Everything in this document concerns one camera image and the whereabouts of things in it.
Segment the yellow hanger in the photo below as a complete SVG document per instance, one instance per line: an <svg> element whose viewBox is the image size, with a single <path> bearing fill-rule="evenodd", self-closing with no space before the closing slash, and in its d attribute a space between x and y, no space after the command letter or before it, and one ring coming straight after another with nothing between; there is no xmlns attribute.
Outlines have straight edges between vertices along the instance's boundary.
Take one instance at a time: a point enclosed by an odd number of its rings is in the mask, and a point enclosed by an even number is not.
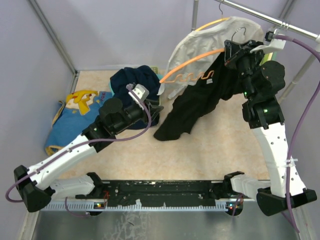
<svg viewBox="0 0 320 240"><path fill-rule="evenodd" d="M222 5L223 2L224 2L224 1L221 0L220 3L219 3L219 5L218 5L218 9L219 9L219 11L221 12L221 18L219 18L219 19L217 19L217 20L214 20L214 21L211 21L211 22L208 22L208 23L206 23L206 24L204 24L204 25L196 28L196 29L195 29L196 32L202 31L202 30L204 30L204 29L206 29L206 28L208 28L208 27L210 27L210 26L213 26L213 25L215 25L215 24L218 24L218 23L227 21L227 20L230 18L230 17L224 17L224 12L223 12L223 10L221 9L221 5Z"/></svg>

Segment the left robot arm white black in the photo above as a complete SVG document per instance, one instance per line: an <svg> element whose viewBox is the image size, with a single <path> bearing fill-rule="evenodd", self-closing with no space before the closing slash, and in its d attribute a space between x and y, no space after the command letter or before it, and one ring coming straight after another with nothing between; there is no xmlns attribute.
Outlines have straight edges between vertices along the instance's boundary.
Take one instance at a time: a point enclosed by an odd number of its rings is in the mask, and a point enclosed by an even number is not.
<svg viewBox="0 0 320 240"><path fill-rule="evenodd" d="M95 172L70 179L58 177L75 164L118 141L116 135L136 122L143 121L149 127L162 110L163 106L154 100L146 99L143 103L134 102L124 107L120 99L110 98L99 108L94 122L67 146L38 164L18 166L13 171L14 187L27 211L37 212L56 199L101 197L105 185Z"/></svg>

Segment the green hanger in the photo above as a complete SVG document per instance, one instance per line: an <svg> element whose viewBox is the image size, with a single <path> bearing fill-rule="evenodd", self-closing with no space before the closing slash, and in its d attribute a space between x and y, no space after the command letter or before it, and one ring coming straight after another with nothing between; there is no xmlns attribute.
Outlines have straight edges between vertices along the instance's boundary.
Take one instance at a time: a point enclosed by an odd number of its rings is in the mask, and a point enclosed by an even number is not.
<svg viewBox="0 0 320 240"><path fill-rule="evenodd" d="M268 61L272 60L272 58L273 58L273 52L267 53L267 54L264 55L264 57L263 57L263 59L262 59L260 64L263 65L265 62L268 62Z"/></svg>

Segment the off-white t-shirt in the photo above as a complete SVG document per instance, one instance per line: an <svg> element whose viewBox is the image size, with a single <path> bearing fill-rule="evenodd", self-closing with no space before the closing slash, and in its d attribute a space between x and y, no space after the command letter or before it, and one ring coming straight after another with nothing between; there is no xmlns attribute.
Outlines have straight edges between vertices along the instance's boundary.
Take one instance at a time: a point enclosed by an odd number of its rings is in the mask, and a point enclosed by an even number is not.
<svg viewBox="0 0 320 240"><path fill-rule="evenodd" d="M231 16L228 20L209 26L200 31L192 31L173 50L168 60L165 73L181 64L208 52L224 48L226 40L236 43L245 43L249 40L262 41L264 32L262 27L247 18ZM169 99L173 99L187 86L194 86L198 79L206 80L210 76L205 72L216 60L219 53L197 59L182 67L165 79L158 90L158 95L171 91Z"/></svg>

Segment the black t-shirt white trim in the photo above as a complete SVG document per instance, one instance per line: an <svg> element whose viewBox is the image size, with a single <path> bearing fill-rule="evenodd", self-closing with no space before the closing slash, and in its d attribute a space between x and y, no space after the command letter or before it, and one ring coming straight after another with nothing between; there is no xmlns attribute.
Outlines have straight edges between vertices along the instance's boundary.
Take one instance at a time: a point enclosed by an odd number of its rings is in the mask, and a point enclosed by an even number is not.
<svg viewBox="0 0 320 240"><path fill-rule="evenodd" d="M238 72L225 67L222 52L206 70L208 79L198 79L195 85L188 85L173 102L173 108L153 137L158 141L173 141L183 133L190 134L197 120L212 112L220 100L227 101L241 94L243 88Z"/></svg>

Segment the dark navy t-shirt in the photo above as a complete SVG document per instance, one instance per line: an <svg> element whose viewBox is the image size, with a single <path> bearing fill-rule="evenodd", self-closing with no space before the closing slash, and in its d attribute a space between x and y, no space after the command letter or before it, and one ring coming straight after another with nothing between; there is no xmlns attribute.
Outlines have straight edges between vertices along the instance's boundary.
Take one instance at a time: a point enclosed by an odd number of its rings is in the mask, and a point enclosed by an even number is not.
<svg viewBox="0 0 320 240"><path fill-rule="evenodd" d="M160 121L160 79L147 65L125 67L110 77L113 96L99 114L113 133L142 130Z"/></svg>

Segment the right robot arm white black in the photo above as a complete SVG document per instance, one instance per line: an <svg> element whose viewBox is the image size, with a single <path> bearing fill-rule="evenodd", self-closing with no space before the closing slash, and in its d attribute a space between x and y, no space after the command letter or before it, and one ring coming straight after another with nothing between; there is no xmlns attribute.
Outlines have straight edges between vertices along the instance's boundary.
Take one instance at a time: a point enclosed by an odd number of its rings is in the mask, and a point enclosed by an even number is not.
<svg viewBox="0 0 320 240"><path fill-rule="evenodd" d="M225 67L239 74L246 102L242 105L243 119L259 142L269 173L270 183L259 181L242 172L225 175L223 192L229 198L243 194L257 201L266 216L272 216L317 200L296 169L295 159L288 159L285 118L276 99L285 87L285 68L277 61L262 63L266 53L284 48L284 42L264 45L249 40L224 42Z"/></svg>

